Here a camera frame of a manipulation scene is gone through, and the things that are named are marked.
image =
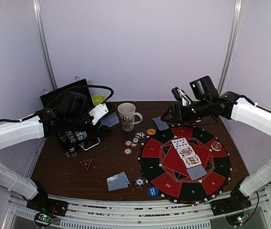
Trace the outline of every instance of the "white backdrop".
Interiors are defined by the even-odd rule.
[[[114,101],[173,100],[171,88],[191,93],[205,75],[217,87],[234,2],[41,0],[58,87],[79,76],[112,87]]]
[[[42,108],[50,81],[31,0],[0,0],[0,119],[19,119]],[[38,140],[0,151],[0,161],[21,175],[31,165]],[[0,221],[10,197],[0,187]]]
[[[226,90],[271,110],[271,1],[245,1],[232,62]],[[242,123],[227,125],[250,174],[270,160],[271,137]],[[267,193],[271,201],[271,185]]]

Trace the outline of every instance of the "poker mat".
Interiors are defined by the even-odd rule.
[[[191,180],[171,140],[185,137],[199,156],[206,175]],[[159,189],[161,197],[175,203],[199,204],[215,198],[230,180],[230,155],[222,145],[220,151],[211,144],[217,137],[196,126],[172,125],[147,136],[141,144],[138,162],[142,176]]]

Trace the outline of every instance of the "red triangle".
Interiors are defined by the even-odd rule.
[[[88,171],[91,164],[92,164],[92,160],[93,159],[86,160],[86,161],[80,161],[80,164]]]

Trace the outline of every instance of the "white mug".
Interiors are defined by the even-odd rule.
[[[117,108],[118,114],[120,116],[121,128],[124,131],[131,131],[134,129],[134,125],[140,123],[143,120],[143,116],[135,112],[135,105],[130,103],[123,103]],[[135,122],[135,116],[140,118],[139,121]]]

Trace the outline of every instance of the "wire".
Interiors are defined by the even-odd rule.
[[[34,114],[28,116],[28,117],[25,117],[23,119],[18,119],[18,120],[12,120],[12,119],[0,119],[0,123],[2,122],[6,122],[6,123],[20,123],[20,122],[23,122],[23,121],[26,121],[26,120],[29,120],[35,116],[37,116],[38,114],[40,114],[41,111],[36,111]]]
[[[247,209],[247,211],[248,211],[248,214],[247,215],[249,215],[249,213],[250,213],[250,210],[249,210],[249,208],[245,205],[245,204],[243,204],[243,212],[245,213],[245,210],[244,209]]]
[[[106,98],[106,100],[104,102],[106,102],[107,100],[109,100],[113,95],[114,95],[114,91],[112,88],[107,87],[107,86],[98,86],[98,85],[80,85],[80,86],[74,86],[71,87],[65,91],[63,91],[62,93],[60,93],[59,95],[57,95],[55,98],[53,98],[45,107],[44,109],[48,108],[56,99],[58,99],[60,96],[62,96],[63,94],[65,94],[66,92],[70,91],[71,89],[75,89],[75,88],[101,88],[101,89],[106,89],[110,91],[110,95]]]
[[[212,105],[213,102],[210,101],[209,99],[207,99],[207,97],[206,97],[207,94],[208,94],[208,92],[206,92],[206,93],[204,94],[204,99],[205,99],[205,101],[206,101],[209,105]]]
[[[255,105],[255,103],[253,102],[253,100],[250,99],[249,97],[246,97],[245,95],[242,94],[242,95],[241,95],[241,98],[245,98],[246,101],[248,101],[250,104]]]
[[[256,191],[256,195],[257,195],[257,205],[256,205],[256,207],[255,207],[255,209],[254,209],[254,211],[253,211],[253,213],[251,214],[251,216],[250,217],[248,217],[248,219],[244,222],[244,224],[246,224],[251,218],[252,218],[252,216],[254,215],[254,213],[255,213],[255,211],[257,210],[257,208],[258,208],[258,205],[259,205],[259,194],[258,194],[258,192]]]
[[[219,123],[219,120],[218,120],[217,118],[212,117],[212,119],[215,120],[215,122],[213,122],[213,123],[207,123],[207,124],[200,124],[200,123],[198,123],[198,125],[200,125],[200,126],[205,126],[205,125],[213,125],[213,124]]]
[[[52,213],[52,215],[56,216],[56,213],[57,213],[57,211],[56,211],[55,207],[53,206],[53,213]]]

